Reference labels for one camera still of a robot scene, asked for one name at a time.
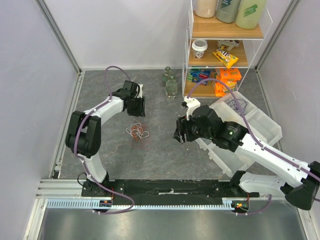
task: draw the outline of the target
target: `plastic container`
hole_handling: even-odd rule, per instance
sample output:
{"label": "plastic container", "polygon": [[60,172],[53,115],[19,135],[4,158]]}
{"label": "plastic container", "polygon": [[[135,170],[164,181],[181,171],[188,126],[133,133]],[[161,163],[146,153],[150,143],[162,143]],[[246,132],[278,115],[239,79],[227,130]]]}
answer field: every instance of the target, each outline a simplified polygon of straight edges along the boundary
{"label": "plastic container", "polygon": [[[258,108],[256,107],[256,105],[254,105],[252,102],[250,102],[245,96],[243,96],[240,92],[238,91],[234,91],[233,94],[235,95],[235,97],[239,101],[242,110],[244,110],[244,115],[246,117],[249,117],[250,114],[252,114],[255,110],[257,110]],[[237,106],[234,104],[234,98],[233,96],[228,93],[225,96],[221,97],[218,101],[216,101],[216,103],[221,103],[221,102],[225,102],[232,110],[234,110],[239,116],[240,116],[240,111],[238,110]]]}
{"label": "plastic container", "polygon": [[224,46],[224,50],[230,51],[234,47],[239,46],[240,41],[239,40],[218,40],[218,48],[221,48]]}
{"label": "plastic container", "polygon": [[[236,122],[245,128],[247,127],[245,124],[245,121],[241,116],[239,116],[234,110],[232,110],[231,107],[229,107],[225,102],[217,102],[209,106],[211,109],[215,110],[216,114],[222,119],[224,122]],[[268,143],[267,138],[262,135],[258,129],[256,129],[254,126],[252,126],[249,122],[249,125],[251,126],[252,132],[259,138],[261,141]]]}
{"label": "plastic container", "polygon": [[206,40],[196,39],[192,43],[192,52],[197,59],[201,59],[204,56],[205,50],[207,50],[207,48],[208,43]]}
{"label": "plastic container", "polygon": [[282,138],[281,126],[259,108],[247,120],[251,126],[266,138],[266,143],[270,146],[273,146]]}
{"label": "plastic container", "polygon": [[201,18],[212,18],[215,15],[218,0],[197,0],[195,14]]}
{"label": "plastic container", "polygon": [[[246,99],[241,93],[234,93],[237,98]],[[214,109],[223,121],[233,121],[246,127],[242,117],[224,102],[227,101],[230,96],[231,94],[227,94],[225,97],[213,103],[210,108]],[[244,113],[246,114],[246,119],[253,133],[263,142],[271,146],[274,145],[282,138],[281,127],[254,104],[250,101],[248,102],[250,107]],[[244,156],[240,152],[220,149],[213,144],[211,140],[198,138],[195,141],[201,149],[205,151],[208,150],[209,159],[213,160],[222,169],[222,172],[229,177],[232,177],[236,171],[247,170],[255,162],[254,158]]]}
{"label": "plastic container", "polygon": [[242,0],[235,24],[243,29],[254,29],[265,9],[267,0]]}
{"label": "plastic container", "polygon": [[216,18],[223,23],[233,23],[238,15],[241,0],[220,0]]}

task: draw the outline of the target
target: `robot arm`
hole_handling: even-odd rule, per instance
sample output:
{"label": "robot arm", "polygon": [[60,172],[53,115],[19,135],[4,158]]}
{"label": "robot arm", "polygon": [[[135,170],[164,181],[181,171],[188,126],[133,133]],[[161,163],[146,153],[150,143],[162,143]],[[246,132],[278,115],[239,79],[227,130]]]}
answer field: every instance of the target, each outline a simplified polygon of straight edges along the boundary
{"label": "robot arm", "polygon": [[85,122],[84,129],[81,130],[77,145],[77,152],[84,158],[89,172],[99,182],[108,182],[109,176],[103,167],[99,148],[101,146],[101,126],[112,116],[127,110],[129,116],[145,117],[145,97],[143,96],[142,84],[132,81],[125,81],[123,87],[112,93],[112,98],[107,98],[97,106],[84,112],[74,111],[70,118],[70,123],[65,139],[65,144],[74,153],[76,135],[80,123],[84,117],[95,110],[99,105],[108,102],[96,110]]}
{"label": "robot arm", "polygon": [[[284,196],[289,203],[300,209],[311,209],[320,183],[300,168],[320,177],[320,163],[315,161],[308,164],[297,160],[266,143],[260,147],[247,128],[236,122],[223,122],[213,109],[207,105],[200,106],[194,98],[185,97],[182,105],[188,107],[187,114],[177,118],[174,133],[174,138],[180,143],[192,142],[198,138],[210,139],[219,148],[254,159],[277,174],[264,176],[237,171],[230,181],[231,185],[246,193]],[[265,147],[299,167],[270,153]]]}

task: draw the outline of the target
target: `gray mat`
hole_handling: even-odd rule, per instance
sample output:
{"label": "gray mat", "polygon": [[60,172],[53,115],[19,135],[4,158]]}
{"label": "gray mat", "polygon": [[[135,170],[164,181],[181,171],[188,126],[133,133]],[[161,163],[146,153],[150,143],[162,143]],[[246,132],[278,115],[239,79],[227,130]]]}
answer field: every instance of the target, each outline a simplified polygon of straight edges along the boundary
{"label": "gray mat", "polygon": [[[186,109],[181,106],[181,70],[174,70],[179,81],[178,96],[167,99],[162,87],[163,70],[127,70],[132,81],[143,84],[146,97],[146,117],[131,117],[127,113],[113,116],[102,126],[100,158],[103,166],[113,179],[228,179],[221,169],[209,159],[208,153],[195,142],[178,143],[173,139],[176,118],[184,116]],[[126,77],[117,70],[108,72],[108,80],[115,91],[122,87]],[[266,104],[254,70],[250,70],[240,92],[253,104],[267,113]],[[76,109],[90,109],[108,96],[104,71],[86,71]],[[212,104],[214,99],[200,99],[201,104]],[[135,141],[126,128],[139,121],[150,137],[141,142]],[[65,150],[60,178],[76,178],[83,167]],[[270,171],[255,163],[250,172],[271,174]]]}

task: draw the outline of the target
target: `white storage bin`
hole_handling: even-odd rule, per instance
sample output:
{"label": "white storage bin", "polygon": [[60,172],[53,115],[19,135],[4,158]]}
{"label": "white storage bin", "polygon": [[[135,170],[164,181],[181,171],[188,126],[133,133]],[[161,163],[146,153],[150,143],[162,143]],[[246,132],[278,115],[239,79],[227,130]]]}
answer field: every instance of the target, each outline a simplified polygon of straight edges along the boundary
{"label": "white storage bin", "polygon": [[230,178],[236,171],[245,171],[255,162],[247,157],[238,156],[229,150],[221,149],[211,140],[198,138],[195,141],[201,149],[208,150],[209,159],[213,160],[221,168],[222,173]]}
{"label": "white storage bin", "polygon": [[[253,113],[255,110],[257,110],[258,108],[256,107],[256,105],[254,105],[252,102],[250,102],[245,96],[243,96],[240,92],[238,91],[234,91],[233,92],[235,97],[240,100],[240,104],[241,107],[246,103],[246,106],[243,106],[244,109],[244,115],[245,116],[249,116],[251,113]],[[230,104],[230,101],[232,101],[234,99],[234,97],[231,95],[231,93],[226,94],[225,96],[221,97],[218,101],[216,101],[216,103],[221,103],[221,102],[225,102],[232,110],[235,111],[235,109],[237,109],[236,103],[234,102],[234,104]]]}
{"label": "white storage bin", "polygon": [[[224,122],[236,122],[241,124],[245,128],[247,127],[243,118],[238,115],[234,110],[231,109],[224,101],[215,102],[210,106],[211,109],[215,110],[216,114],[222,119]],[[259,132],[259,130],[255,129],[254,126],[250,125],[253,133],[261,139],[261,141],[268,143],[268,140],[264,137],[263,134]]]}
{"label": "white storage bin", "polygon": [[281,126],[260,109],[254,111],[247,120],[250,126],[253,126],[254,129],[266,138],[266,143],[270,146],[273,146],[282,138]]}
{"label": "white storage bin", "polygon": [[[263,111],[258,109],[252,102],[246,99],[241,93],[237,91],[234,93],[237,98],[244,99],[248,102],[244,114],[252,132],[263,142],[273,146],[282,138],[281,127]],[[215,110],[222,121],[236,122],[246,128],[247,126],[245,125],[243,118],[226,104],[226,101],[231,99],[232,95],[229,93],[213,103],[210,108]],[[211,140],[198,138],[196,142],[201,149],[205,151],[208,150],[209,158],[229,177],[232,177],[236,171],[247,170],[255,162],[255,159],[221,149],[213,144]]]}

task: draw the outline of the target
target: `tangled rubber bands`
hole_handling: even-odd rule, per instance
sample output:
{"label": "tangled rubber bands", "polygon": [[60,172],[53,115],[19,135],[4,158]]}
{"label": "tangled rubber bands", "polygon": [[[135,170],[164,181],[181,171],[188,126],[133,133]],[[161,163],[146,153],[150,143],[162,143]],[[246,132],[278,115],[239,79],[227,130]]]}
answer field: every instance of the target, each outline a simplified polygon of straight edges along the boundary
{"label": "tangled rubber bands", "polygon": [[141,123],[133,123],[130,127],[125,130],[128,134],[130,134],[135,140],[141,140],[149,137],[149,132],[145,131],[141,125]]}

